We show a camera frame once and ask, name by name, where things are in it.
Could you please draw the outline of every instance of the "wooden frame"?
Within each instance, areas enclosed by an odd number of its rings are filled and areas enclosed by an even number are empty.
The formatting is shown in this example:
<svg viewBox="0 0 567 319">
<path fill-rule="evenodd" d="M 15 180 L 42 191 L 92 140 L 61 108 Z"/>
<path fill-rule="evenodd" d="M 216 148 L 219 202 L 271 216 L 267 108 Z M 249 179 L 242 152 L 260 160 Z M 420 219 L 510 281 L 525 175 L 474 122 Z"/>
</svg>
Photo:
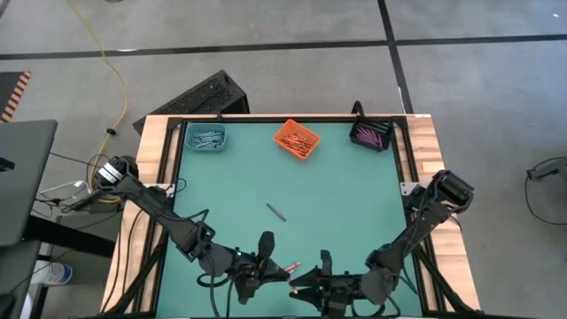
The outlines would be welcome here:
<svg viewBox="0 0 567 319">
<path fill-rule="evenodd" d="M 354 117 L 355 114 L 226 114 L 223 115 L 225 119 L 270 119 L 282 117 L 294 118 L 345 118 Z M 435 128 L 430 115 L 405 115 L 405 114 L 367 114 L 367 117 L 405 117 L 408 124 L 408 133 L 411 139 L 412 150 L 416 164 L 416 173 L 421 182 L 429 182 L 431 177 L 440 169 L 444 168 L 443 160 L 439 150 Z M 170 118 L 184 118 L 195 120 L 215 120 L 217 115 L 150 115 L 146 118 L 144 132 L 138 149 L 136 162 L 140 171 L 140 180 L 143 183 L 155 183 L 158 176 L 160 167 L 162 151 L 166 140 L 167 124 Z M 169 156 L 167 157 L 167 164 L 165 166 L 165 180 L 164 183 L 171 182 L 171 176 L 174 171 L 175 150 L 179 136 L 179 129 L 174 129 L 171 133 L 171 145 L 169 147 Z M 402 165 L 402 171 L 406 181 L 411 181 L 410 165 L 406 153 L 406 145 L 401 138 L 398 138 L 398 151 Z M 133 203 L 128 202 L 122 217 L 121 231 L 122 234 L 128 234 L 132 229 L 132 222 L 136 217 L 138 208 Z M 129 247 L 130 256 L 128 265 L 124 264 L 126 259 L 126 251 L 128 250 L 128 238 L 122 236 L 120 241 L 120 266 L 116 269 L 117 253 L 116 249 L 113 256 L 113 262 L 110 267 L 107 285 L 103 303 L 109 298 L 111 289 L 113 287 L 114 277 L 118 271 L 118 280 L 116 282 L 110 301 L 107 308 L 113 306 L 121 296 L 124 282 L 124 273 L 128 268 L 128 277 L 126 278 L 126 286 L 132 282 L 137 275 L 144 245 L 146 233 L 149 227 L 149 218 L 146 214 L 140 216 L 132 234 L 132 243 Z M 154 233 L 153 245 L 157 244 L 159 238 L 159 227 Z M 462 297 L 462 299 L 471 307 L 479 308 L 478 298 L 470 267 L 467 260 L 464 243 L 462 241 L 461 232 L 458 226 L 452 222 L 445 222 L 439 225 L 431 234 L 431 241 L 435 251 L 439 271 L 451 284 L 454 290 Z M 423 281 L 425 288 L 425 297 L 427 306 L 430 310 L 437 310 L 437 300 L 433 291 L 431 278 L 428 276 L 426 270 L 422 267 Z M 155 268 L 150 273 L 146 280 L 144 294 L 140 311 L 151 310 L 151 296 L 154 285 Z"/>
</svg>

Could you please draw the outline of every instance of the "pen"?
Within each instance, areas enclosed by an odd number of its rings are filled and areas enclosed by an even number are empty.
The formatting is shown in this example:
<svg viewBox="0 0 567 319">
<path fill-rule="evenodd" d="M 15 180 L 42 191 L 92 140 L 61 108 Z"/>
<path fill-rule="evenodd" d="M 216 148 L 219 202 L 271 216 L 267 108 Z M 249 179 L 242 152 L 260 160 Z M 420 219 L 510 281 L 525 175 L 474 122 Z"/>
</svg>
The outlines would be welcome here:
<svg viewBox="0 0 567 319">
<path fill-rule="evenodd" d="M 295 269 L 296 269 L 297 267 L 299 267 L 299 265 L 301 265 L 301 261 L 294 262 L 294 263 L 292 263 L 291 266 L 289 266 L 288 268 L 286 268 L 285 271 L 287 271 L 287 272 L 291 272 L 292 270 L 295 271 Z"/>
<path fill-rule="evenodd" d="M 282 214 L 279 214 L 277 212 L 277 210 L 271 206 L 270 204 L 266 203 L 266 205 L 268 206 L 269 210 L 271 210 L 274 214 L 276 214 L 277 217 L 279 217 L 279 219 L 281 219 L 284 222 L 287 222 L 287 220 L 285 219 L 285 217 Z"/>
</svg>

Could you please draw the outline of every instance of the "floor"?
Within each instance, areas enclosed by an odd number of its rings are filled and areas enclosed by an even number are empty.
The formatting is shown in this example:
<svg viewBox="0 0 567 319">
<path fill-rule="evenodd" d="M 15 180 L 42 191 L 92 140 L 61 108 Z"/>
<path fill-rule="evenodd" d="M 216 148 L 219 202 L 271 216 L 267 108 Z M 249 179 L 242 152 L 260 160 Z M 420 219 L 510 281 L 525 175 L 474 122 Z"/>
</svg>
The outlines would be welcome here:
<svg viewBox="0 0 567 319">
<path fill-rule="evenodd" d="M 111 61 L 128 84 L 130 109 L 110 154 L 135 155 L 130 124 L 220 69 L 253 113 L 347 113 L 356 99 L 368 113 L 430 113 L 446 167 L 476 187 L 461 221 L 482 308 L 564 317 L 567 231 L 537 221 L 524 202 L 525 170 L 567 154 L 564 1 L 385 0 L 389 21 L 374 0 L 73 2 L 120 55 Z M 239 46 L 295 42 L 323 45 Z M 100 58 L 83 57 L 96 45 L 65 1 L 11 1 L 0 43 L 0 72 L 33 74 L 14 120 L 55 119 L 54 152 L 96 153 L 120 114 L 121 87 Z M 220 45 L 234 47 L 202 48 Z M 42 187 L 83 179 L 84 169 L 51 157 Z M 531 184 L 534 210 L 567 222 L 566 187 L 554 176 Z M 43 317 L 94 315 L 103 289 L 51 289 Z"/>
</svg>

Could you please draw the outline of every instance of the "cable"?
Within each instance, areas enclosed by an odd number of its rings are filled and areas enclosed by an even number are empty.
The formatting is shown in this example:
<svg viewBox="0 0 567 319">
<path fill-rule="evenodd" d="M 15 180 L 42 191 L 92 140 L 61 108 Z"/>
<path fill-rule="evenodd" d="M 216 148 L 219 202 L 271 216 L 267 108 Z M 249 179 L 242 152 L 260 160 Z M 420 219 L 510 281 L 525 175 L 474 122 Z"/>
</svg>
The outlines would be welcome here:
<svg viewBox="0 0 567 319">
<path fill-rule="evenodd" d="M 427 185 L 427 187 L 425 188 L 425 191 L 423 192 L 422 200 L 419 203 L 419 208 L 417 209 L 417 212 L 416 212 L 416 219 L 417 219 L 416 227 L 414 228 L 414 231 L 412 232 L 412 235 L 409 238 L 408 242 L 404 246 L 404 250 L 403 250 L 403 254 L 402 254 L 402 261 L 401 261 L 401 265 L 402 265 L 401 269 L 404 272 L 404 276 L 408 279 L 406 284 L 408 285 L 409 289 L 411 289 L 416 294 L 417 294 L 417 289 L 414 286 L 414 283 L 409 281 L 409 275 L 408 275 L 408 270 L 406 269 L 406 261 L 405 261 L 404 256 L 406 256 L 406 253 L 408 252 L 408 248 L 409 248 L 409 243 L 414 241 L 414 238 L 415 238 L 416 233 L 417 233 L 417 229 L 419 228 L 419 222 L 421 221 L 421 215 L 423 213 L 423 206 L 425 205 L 425 198 L 428 195 L 428 190 L 430 189 L 430 186 L 431 186 L 431 183 L 429 183 L 429 185 Z"/>
<path fill-rule="evenodd" d="M 185 222 L 185 221 L 190 221 L 190 220 L 192 220 L 192 219 L 195 218 L 195 217 L 199 217 L 200 215 L 204 215 L 204 217 L 203 217 L 203 219 L 202 219 L 202 221 L 204 221 L 205 218 L 209 215 L 209 210 L 208 210 L 208 208 L 207 208 L 207 209 L 203 209 L 202 211 L 200 211 L 200 212 L 198 212 L 198 213 L 196 213 L 196 214 L 193 214 L 193 215 L 191 215 L 191 216 L 189 216 L 189 217 L 174 217 L 174 216 L 169 216 L 169 215 L 166 215 L 166 214 L 162 214 L 161 217 L 163 217 L 163 218 L 165 218 L 165 219 L 168 219 L 168 220 L 170 220 L 170 221 Z"/>
<path fill-rule="evenodd" d="M 142 209 L 138 211 L 134 221 L 132 222 L 132 227 L 130 228 L 130 233 L 128 234 L 128 243 L 126 248 L 126 269 L 124 270 L 124 282 L 122 284 L 122 294 L 124 294 L 126 289 L 126 278 L 128 278 L 128 263 L 130 260 L 130 244 L 132 243 L 132 234 L 134 233 L 134 227 L 136 226 L 136 222 L 138 221 L 138 217 L 142 214 Z"/>
<path fill-rule="evenodd" d="M 399 278 L 409 287 L 409 289 L 411 289 L 412 292 L 414 292 L 414 294 L 418 294 L 416 286 L 411 280 L 409 280 L 408 270 L 405 267 L 402 267 L 402 270 L 404 271 L 404 276 L 399 276 Z"/>
<path fill-rule="evenodd" d="M 209 287 L 209 298 L 211 300 L 211 307 L 213 308 L 214 316 L 217 319 L 220 319 L 221 314 L 219 313 L 219 309 L 216 307 L 216 301 L 214 300 L 214 262 L 207 251 L 204 251 L 203 254 L 205 255 L 206 259 L 209 261 L 209 265 L 211 265 L 211 270 L 213 271 L 213 274 L 211 275 L 211 283 L 210 283 L 211 286 Z"/>
<path fill-rule="evenodd" d="M 65 208 L 70 207 L 69 205 L 61 205 L 61 202 L 69 200 L 71 198 L 74 198 L 75 196 L 79 195 L 80 192 L 84 191 L 84 189 L 87 187 L 86 184 L 83 184 L 82 187 L 73 195 L 71 196 L 67 196 L 66 198 L 50 198 L 49 196 L 45 195 L 45 191 L 38 193 L 37 195 L 41 195 L 45 198 L 47 198 L 48 200 L 42 200 L 39 198 L 36 198 L 36 201 L 39 201 L 41 203 L 44 203 L 48 206 L 54 206 L 57 207 L 59 209 L 61 209 L 62 206 L 64 206 Z"/>
<path fill-rule="evenodd" d="M 387 298 L 392 303 L 392 306 L 394 308 L 396 308 L 396 315 L 387 315 L 386 318 L 397 318 L 397 317 L 399 317 L 401 315 L 400 306 L 398 306 L 398 303 L 396 302 L 396 300 L 394 300 L 392 298 L 392 296 L 388 296 Z"/>
<path fill-rule="evenodd" d="M 118 258 L 117 258 L 117 261 L 116 261 L 116 270 L 114 272 L 113 288 L 111 288 L 110 293 L 108 294 L 108 298 L 106 299 L 106 302 L 102 307 L 101 312 L 103 312 L 103 313 L 106 310 L 106 306 L 108 306 L 108 302 L 110 302 L 110 298 L 114 294 L 114 288 L 116 288 L 116 282 L 118 281 L 118 269 L 120 269 L 120 247 L 121 247 L 120 237 L 121 237 L 121 234 L 122 234 L 122 225 L 120 225 L 120 227 L 118 229 L 118 241 L 117 241 L 117 243 L 118 243 Z"/>
<path fill-rule="evenodd" d="M 120 79 L 120 83 L 122 84 L 122 91 L 123 91 L 123 94 L 124 94 L 124 106 L 122 107 L 122 113 L 120 114 L 120 116 L 118 117 L 116 122 L 114 122 L 114 125 L 111 128 L 108 128 L 106 130 L 106 138 L 103 141 L 103 143 L 101 144 L 100 150 L 98 150 L 99 154 L 104 154 L 105 153 L 105 147 L 106 147 L 106 144 L 108 143 L 108 140 L 110 139 L 110 136 L 113 136 L 113 135 L 116 134 L 116 128 L 120 125 L 120 123 L 122 122 L 122 119 L 124 118 L 124 115 L 126 114 L 126 111 L 128 110 L 128 87 L 127 87 L 126 83 L 124 82 L 124 79 L 122 78 L 122 74 L 120 74 L 120 72 L 116 69 L 116 67 L 114 67 L 110 63 L 108 58 L 106 58 L 105 50 L 103 49 L 103 46 L 100 43 L 100 41 L 98 41 L 98 38 L 95 35 L 94 31 L 90 28 L 87 20 L 85 20 L 82 17 L 82 15 L 79 13 L 79 11 L 77 11 L 77 9 L 71 4 L 71 2 L 69 0 L 65 0 L 65 2 L 69 6 L 69 8 L 71 8 L 71 10 L 73 10 L 74 14 L 77 15 L 77 17 L 79 18 L 79 20 L 81 21 L 83 26 L 85 26 L 87 28 L 87 31 L 89 31 L 89 33 L 90 33 L 90 36 L 92 36 L 92 39 L 95 41 L 95 43 L 97 43 L 98 50 L 100 51 L 100 56 L 101 56 L 102 60 L 114 71 L 114 73 Z M 95 162 L 93 164 L 94 166 L 96 166 L 98 164 L 99 159 L 100 159 L 99 156 L 97 156 L 95 158 Z M 94 168 L 91 170 L 90 179 L 87 180 L 87 183 L 89 183 L 89 186 L 90 186 L 91 189 L 94 186 L 95 171 L 96 170 Z M 102 198 L 100 198 L 98 201 L 103 202 L 103 203 L 107 203 L 107 204 L 113 204 L 113 203 L 117 203 L 120 200 L 119 199 L 102 199 Z"/>
<path fill-rule="evenodd" d="M 354 302 L 353 300 L 353 303 L 351 304 L 351 311 L 353 312 L 353 317 L 358 317 L 358 318 L 362 317 L 362 315 L 359 315 L 358 312 L 356 311 L 356 306 L 354 304 L 356 304 L 356 302 Z M 367 317 L 368 318 L 380 317 L 385 310 L 386 310 L 386 305 L 382 304 L 373 315 L 367 315 Z"/>
<path fill-rule="evenodd" d="M 559 156 L 559 157 L 554 157 L 554 158 L 551 158 L 551 159 L 543 160 L 540 163 L 536 164 L 531 170 L 535 170 L 539 166 L 546 164 L 546 163 L 548 163 L 552 160 L 560 160 L 560 159 L 564 159 L 564 158 L 565 158 L 564 156 Z M 528 206 L 528 210 L 530 211 L 530 214 L 532 214 L 533 217 L 537 218 L 541 222 L 544 222 L 544 223 L 549 224 L 549 225 L 553 225 L 553 226 L 565 226 L 565 225 L 567 225 L 567 222 L 550 222 L 550 221 L 547 221 L 547 220 L 539 217 L 538 215 L 536 215 L 536 213 L 533 212 L 532 205 L 530 205 L 530 200 L 528 199 L 528 180 L 529 179 L 530 178 L 528 176 L 525 177 L 524 196 L 525 196 L 525 204 Z"/>
<path fill-rule="evenodd" d="M 178 193 L 178 192 L 180 192 L 180 191 L 183 191 L 183 190 L 185 190 L 185 188 L 187 187 L 187 181 L 186 181 L 184 178 L 181 178 L 181 177 L 177 178 L 177 182 L 179 182 L 179 181 L 183 181 L 183 182 L 184 182 L 184 185 L 183 185 L 183 187 L 182 187 L 180 190 L 176 190 L 175 193 Z"/>
<path fill-rule="evenodd" d="M 38 273 L 40 270 L 49 267 L 53 262 L 56 262 L 58 260 L 60 260 L 61 258 L 63 258 L 65 255 L 67 255 L 70 252 L 74 252 L 74 249 L 69 249 L 68 251 L 60 254 L 59 256 L 57 256 L 57 258 L 53 259 L 52 261 L 48 262 L 47 265 L 39 268 L 38 270 L 34 271 L 31 275 L 26 276 L 24 279 L 20 280 L 19 283 L 17 283 L 13 288 L 10 289 L 10 294 L 12 294 L 16 289 L 18 289 L 18 287 L 23 284 L 26 280 L 28 280 L 29 278 L 31 278 L 33 275 L 35 275 L 36 273 Z"/>
<path fill-rule="evenodd" d="M 449 219 L 450 219 L 451 221 L 453 221 L 455 224 L 457 224 L 457 226 L 459 226 L 459 230 L 462 231 L 461 222 L 459 222 L 459 220 L 458 220 L 456 217 L 454 217 L 454 216 L 449 216 Z"/>
<path fill-rule="evenodd" d="M 59 158 L 61 158 L 61 159 L 71 160 L 71 161 L 73 161 L 73 162 L 85 164 L 85 165 L 87 165 L 87 166 L 98 167 L 98 166 L 96 166 L 96 165 L 92 165 L 92 164 L 90 164 L 90 163 L 87 163 L 86 161 L 82 161 L 82 160 L 78 160 L 78 159 L 73 159 L 73 158 L 70 158 L 70 157 L 67 157 L 67 156 L 63 156 L 63 155 L 56 154 L 56 153 L 54 153 L 54 152 L 50 152 L 50 154 L 53 155 L 53 156 L 57 156 L 57 157 L 59 157 Z"/>
<path fill-rule="evenodd" d="M 232 286 L 234 285 L 234 280 L 236 279 L 238 275 L 236 275 L 234 278 L 232 278 L 230 280 L 230 284 L 229 284 L 229 292 L 227 293 L 227 313 L 225 315 L 225 317 L 228 319 L 230 318 L 230 295 L 232 293 Z"/>
</svg>

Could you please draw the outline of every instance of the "pencil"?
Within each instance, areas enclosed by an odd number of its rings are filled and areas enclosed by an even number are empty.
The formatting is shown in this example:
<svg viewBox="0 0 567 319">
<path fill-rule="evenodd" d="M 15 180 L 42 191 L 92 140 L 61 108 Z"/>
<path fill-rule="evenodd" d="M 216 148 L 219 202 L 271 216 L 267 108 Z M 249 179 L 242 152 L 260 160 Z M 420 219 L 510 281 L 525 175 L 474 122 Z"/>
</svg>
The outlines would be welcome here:
<svg viewBox="0 0 567 319">
<path fill-rule="evenodd" d="M 281 219 L 284 222 L 287 222 L 287 220 L 285 219 L 285 217 L 282 214 L 279 214 L 277 212 L 277 210 L 271 206 L 270 204 L 266 203 L 266 206 L 268 206 L 269 210 L 271 210 L 274 214 L 276 214 L 277 217 L 279 217 L 279 219 Z"/>
</svg>

